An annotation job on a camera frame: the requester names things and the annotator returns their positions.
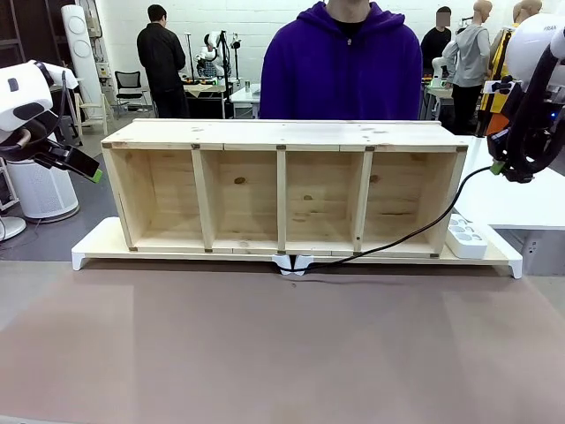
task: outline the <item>man in black clothing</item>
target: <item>man in black clothing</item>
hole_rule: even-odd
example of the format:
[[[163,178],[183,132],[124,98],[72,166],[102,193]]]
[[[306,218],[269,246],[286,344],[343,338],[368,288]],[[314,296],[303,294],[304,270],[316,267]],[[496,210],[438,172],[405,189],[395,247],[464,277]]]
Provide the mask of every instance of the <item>man in black clothing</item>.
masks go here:
[[[451,41],[451,31],[446,27],[451,19],[451,9],[447,6],[437,11],[436,26],[426,34],[422,41],[422,56],[424,58],[424,75],[433,75],[432,61],[441,57],[441,53]]]
[[[149,6],[147,13],[151,23],[139,33],[138,53],[147,72],[158,117],[188,118],[188,102],[178,76],[186,64],[185,53],[175,33],[165,28],[167,12],[162,6]]]

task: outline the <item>black shirt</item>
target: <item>black shirt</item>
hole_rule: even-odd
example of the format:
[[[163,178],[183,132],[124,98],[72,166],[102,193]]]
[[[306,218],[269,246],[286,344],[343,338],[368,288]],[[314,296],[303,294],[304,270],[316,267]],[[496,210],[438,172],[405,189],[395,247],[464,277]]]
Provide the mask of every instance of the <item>black shirt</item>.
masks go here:
[[[161,24],[147,25],[138,36],[138,53],[153,93],[183,86],[178,71],[185,67],[186,56],[175,33]]]
[[[347,38],[353,38],[353,36],[359,32],[359,29],[361,29],[361,27],[363,26],[363,24],[365,23],[363,22],[342,22],[339,20],[335,20],[334,19],[335,24],[339,27],[339,29],[342,31],[343,35],[345,35]]]
[[[451,31],[445,28],[438,31],[432,28],[422,40],[422,56],[424,57],[424,69],[432,69],[432,61],[441,57],[441,53],[451,41]]]

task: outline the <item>gray hoodie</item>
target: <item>gray hoodie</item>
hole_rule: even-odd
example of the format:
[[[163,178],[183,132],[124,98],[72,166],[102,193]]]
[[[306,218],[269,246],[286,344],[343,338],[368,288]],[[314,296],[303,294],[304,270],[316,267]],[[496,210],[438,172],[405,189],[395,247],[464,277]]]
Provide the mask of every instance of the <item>gray hoodie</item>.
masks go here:
[[[448,82],[459,87],[482,86],[488,72],[490,48],[486,28],[476,24],[466,27],[456,42],[443,50],[442,55],[448,60]],[[457,53],[460,59],[456,70]]]

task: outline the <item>shelf compartment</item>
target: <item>shelf compartment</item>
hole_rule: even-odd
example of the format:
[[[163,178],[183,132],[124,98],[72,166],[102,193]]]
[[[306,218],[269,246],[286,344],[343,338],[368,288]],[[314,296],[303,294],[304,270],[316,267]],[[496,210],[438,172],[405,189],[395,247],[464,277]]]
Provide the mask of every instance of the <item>shelf compartment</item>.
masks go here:
[[[352,254],[363,153],[287,152],[287,254]]]
[[[195,150],[192,156],[206,249],[276,254],[276,152]]]
[[[191,152],[103,150],[128,247],[203,253]]]
[[[363,251],[397,241],[440,216],[457,187],[462,159],[464,154],[458,153],[375,153]],[[446,222],[373,255],[429,258],[440,254]]]

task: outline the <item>wall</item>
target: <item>wall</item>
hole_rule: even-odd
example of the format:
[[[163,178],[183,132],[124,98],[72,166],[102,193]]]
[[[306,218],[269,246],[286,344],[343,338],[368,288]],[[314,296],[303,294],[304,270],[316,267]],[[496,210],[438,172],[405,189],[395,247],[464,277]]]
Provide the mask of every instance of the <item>wall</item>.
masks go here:
[[[159,1],[169,14],[168,29],[177,33],[186,53],[184,32],[192,33],[193,55],[200,51],[204,35],[210,31],[224,29],[228,31],[229,39],[234,32],[238,33],[243,40],[238,52],[240,77],[251,81],[260,81],[263,57],[276,31],[315,3],[315,0],[97,0],[104,41],[114,71],[142,69],[136,39],[147,24],[147,7]],[[435,11],[440,6],[447,5],[452,9],[452,26],[456,29],[461,18],[472,15],[474,1],[380,0],[378,3],[382,9],[404,13],[406,24],[421,40],[434,26]],[[516,1],[493,0],[493,13],[486,23],[491,40],[502,25],[511,23]],[[544,11],[553,11],[557,3],[559,0],[546,0]]]

